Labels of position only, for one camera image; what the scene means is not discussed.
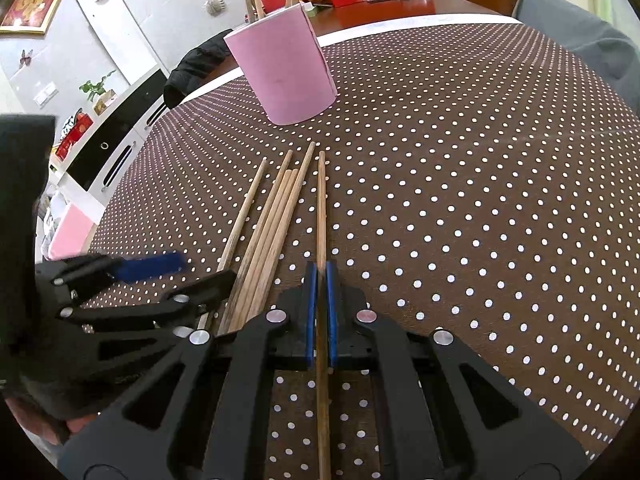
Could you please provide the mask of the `person's left hand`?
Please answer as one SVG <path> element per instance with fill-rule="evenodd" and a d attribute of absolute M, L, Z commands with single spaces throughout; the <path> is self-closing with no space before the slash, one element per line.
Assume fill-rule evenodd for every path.
<path fill-rule="evenodd" d="M 4 402 L 25 430 L 53 445 L 66 442 L 70 436 L 79 434 L 85 426 L 98 418 L 97 414 L 90 414 L 61 422 L 22 399 L 11 398 Z"/>

